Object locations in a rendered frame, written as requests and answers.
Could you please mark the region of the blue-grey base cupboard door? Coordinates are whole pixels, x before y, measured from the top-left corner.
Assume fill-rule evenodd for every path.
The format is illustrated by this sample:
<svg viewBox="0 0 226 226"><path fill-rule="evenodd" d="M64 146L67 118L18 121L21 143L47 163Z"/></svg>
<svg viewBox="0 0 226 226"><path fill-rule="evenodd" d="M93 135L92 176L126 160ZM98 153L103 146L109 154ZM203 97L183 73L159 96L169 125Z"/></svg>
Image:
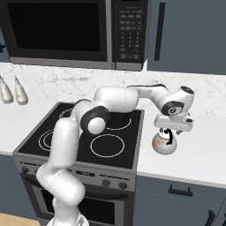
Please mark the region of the blue-grey base cupboard door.
<svg viewBox="0 0 226 226"><path fill-rule="evenodd" d="M134 206L133 226L205 226L208 210L217 216L220 207L184 207L158 204L156 207Z"/></svg>

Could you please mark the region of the blue-grey drawer front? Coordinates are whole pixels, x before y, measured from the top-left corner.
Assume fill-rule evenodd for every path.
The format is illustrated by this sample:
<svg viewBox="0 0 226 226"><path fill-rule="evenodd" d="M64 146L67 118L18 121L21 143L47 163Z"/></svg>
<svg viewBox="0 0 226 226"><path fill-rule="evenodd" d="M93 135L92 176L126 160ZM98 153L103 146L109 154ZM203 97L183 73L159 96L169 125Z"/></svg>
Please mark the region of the blue-grey drawer front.
<svg viewBox="0 0 226 226"><path fill-rule="evenodd" d="M189 187L192 197L169 193L170 185L174 189L186 191ZM135 207L156 207L158 204L171 204L172 206L197 207L212 206L218 208L226 199L226 191L212 186L196 185L168 179L137 176Z"/></svg>

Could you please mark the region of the black steel stove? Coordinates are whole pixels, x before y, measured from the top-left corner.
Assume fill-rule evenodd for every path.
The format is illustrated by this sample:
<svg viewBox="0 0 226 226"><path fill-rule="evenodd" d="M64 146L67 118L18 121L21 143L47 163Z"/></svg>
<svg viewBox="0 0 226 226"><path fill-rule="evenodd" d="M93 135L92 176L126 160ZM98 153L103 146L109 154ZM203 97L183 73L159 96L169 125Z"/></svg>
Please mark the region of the black steel stove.
<svg viewBox="0 0 226 226"><path fill-rule="evenodd" d="M35 175L49 159L54 126L58 119L68 117L71 103L59 102L13 151L19 174L22 167ZM107 128L99 135L83 133L79 140L76 162L67 169L83 184L100 185L101 179L129 180L134 186L139 156L139 143L144 111L111 113Z"/></svg>

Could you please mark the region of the black steel microwave oven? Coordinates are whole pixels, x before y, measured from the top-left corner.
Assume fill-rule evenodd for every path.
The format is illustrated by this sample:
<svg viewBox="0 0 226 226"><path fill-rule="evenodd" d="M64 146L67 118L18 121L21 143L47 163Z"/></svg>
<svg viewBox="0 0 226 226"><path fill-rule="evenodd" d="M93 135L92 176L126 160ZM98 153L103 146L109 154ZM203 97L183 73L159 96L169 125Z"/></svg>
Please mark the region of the black steel microwave oven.
<svg viewBox="0 0 226 226"><path fill-rule="evenodd" d="M139 72L147 60L151 0L0 0L14 64Z"/></svg>

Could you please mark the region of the narrow blue-grey wall cupboard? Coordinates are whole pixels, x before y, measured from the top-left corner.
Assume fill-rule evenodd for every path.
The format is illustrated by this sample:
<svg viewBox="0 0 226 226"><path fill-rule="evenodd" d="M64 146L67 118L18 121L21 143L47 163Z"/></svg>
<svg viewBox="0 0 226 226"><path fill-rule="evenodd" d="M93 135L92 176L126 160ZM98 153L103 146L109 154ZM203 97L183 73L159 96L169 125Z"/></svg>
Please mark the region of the narrow blue-grey wall cupboard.
<svg viewBox="0 0 226 226"><path fill-rule="evenodd" d="M3 33L0 28L0 63L9 63L10 61L11 60L8 54L8 50L6 48Z"/></svg>

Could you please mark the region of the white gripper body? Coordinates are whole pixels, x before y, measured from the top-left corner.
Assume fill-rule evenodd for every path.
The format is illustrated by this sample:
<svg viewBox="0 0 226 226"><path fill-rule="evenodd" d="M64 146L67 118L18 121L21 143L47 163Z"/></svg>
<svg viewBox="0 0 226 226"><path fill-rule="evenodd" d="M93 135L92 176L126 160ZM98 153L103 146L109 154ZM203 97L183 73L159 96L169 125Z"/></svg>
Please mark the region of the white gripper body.
<svg viewBox="0 0 226 226"><path fill-rule="evenodd" d="M184 117L181 122L173 121L164 115L157 115L154 120L154 126L162 129L171 129L181 132L189 132L193 128L193 120L189 117Z"/></svg>

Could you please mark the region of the blue-grey base cupboard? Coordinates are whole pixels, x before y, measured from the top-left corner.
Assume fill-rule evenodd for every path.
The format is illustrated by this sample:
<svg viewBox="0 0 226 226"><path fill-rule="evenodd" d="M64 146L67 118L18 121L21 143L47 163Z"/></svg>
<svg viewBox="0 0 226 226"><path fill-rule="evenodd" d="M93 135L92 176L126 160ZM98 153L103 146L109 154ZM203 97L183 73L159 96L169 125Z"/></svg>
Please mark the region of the blue-grey base cupboard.
<svg viewBox="0 0 226 226"><path fill-rule="evenodd" d="M12 156L4 154L0 154L0 213L37 219Z"/></svg>

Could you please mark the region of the black microwave door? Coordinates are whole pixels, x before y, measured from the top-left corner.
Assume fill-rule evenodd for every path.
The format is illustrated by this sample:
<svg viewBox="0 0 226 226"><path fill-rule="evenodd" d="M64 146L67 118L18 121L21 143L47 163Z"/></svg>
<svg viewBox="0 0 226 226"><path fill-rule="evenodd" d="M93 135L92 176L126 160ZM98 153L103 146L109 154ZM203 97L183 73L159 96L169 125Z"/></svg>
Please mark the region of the black microwave door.
<svg viewBox="0 0 226 226"><path fill-rule="evenodd" d="M14 64L110 69L111 0L0 0Z"/></svg>

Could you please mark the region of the blue-grey wall cupboard door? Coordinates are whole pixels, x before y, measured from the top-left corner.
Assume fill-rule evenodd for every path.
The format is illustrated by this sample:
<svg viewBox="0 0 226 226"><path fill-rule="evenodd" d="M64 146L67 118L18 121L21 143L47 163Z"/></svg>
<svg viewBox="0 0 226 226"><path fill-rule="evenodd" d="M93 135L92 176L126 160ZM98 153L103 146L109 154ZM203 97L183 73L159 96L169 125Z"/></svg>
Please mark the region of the blue-grey wall cupboard door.
<svg viewBox="0 0 226 226"><path fill-rule="evenodd" d="M154 60L159 4L166 3L160 60ZM226 0L153 0L147 68L226 75Z"/></svg>

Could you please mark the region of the steel oven door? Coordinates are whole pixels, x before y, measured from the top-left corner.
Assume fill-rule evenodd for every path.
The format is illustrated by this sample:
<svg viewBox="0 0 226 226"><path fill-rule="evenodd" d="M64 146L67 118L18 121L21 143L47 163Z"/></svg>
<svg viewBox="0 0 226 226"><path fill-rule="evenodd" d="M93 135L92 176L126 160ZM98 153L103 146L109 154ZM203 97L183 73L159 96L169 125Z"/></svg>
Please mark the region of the steel oven door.
<svg viewBox="0 0 226 226"><path fill-rule="evenodd" d="M21 173L27 194L33 204L35 214L41 226L47 226L54 216L53 197L49 198L47 194L42 194L41 189L30 185ZM109 187L102 185L102 180L110 181ZM127 183L127 188L122 190L119 187L120 182ZM101 184L102 188L112 188L119 191L130 192L132 196L123 200L99 200L94 198L84 198L79 203L79 210L83 214L90 226L133 226L133 207L135 200L135 189L129 184L129 180L114 180L104 177Z"/></svg>

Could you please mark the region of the pale grey bottle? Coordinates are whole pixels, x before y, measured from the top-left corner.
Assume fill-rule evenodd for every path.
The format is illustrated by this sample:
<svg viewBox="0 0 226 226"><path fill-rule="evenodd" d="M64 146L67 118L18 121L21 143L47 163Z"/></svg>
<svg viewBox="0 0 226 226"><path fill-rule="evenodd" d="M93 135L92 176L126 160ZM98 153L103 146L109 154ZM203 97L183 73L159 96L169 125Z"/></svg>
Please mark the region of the pale grey bottle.
<svg viewBox="0 0 226 226"><path fill-rule="evenodd" d="M15 78L15 95L16 95L17 103L19 105L28 104L28 97L26 95L26 91L24 87L21 86L18 78Z"/></svg>
<svg viewBox="0 0 226 226"><path fill-rule="evenodd" d="M13 96L10 88L5 84L4 79L0 76L0 95L5 104L13 102Z"/></svg>

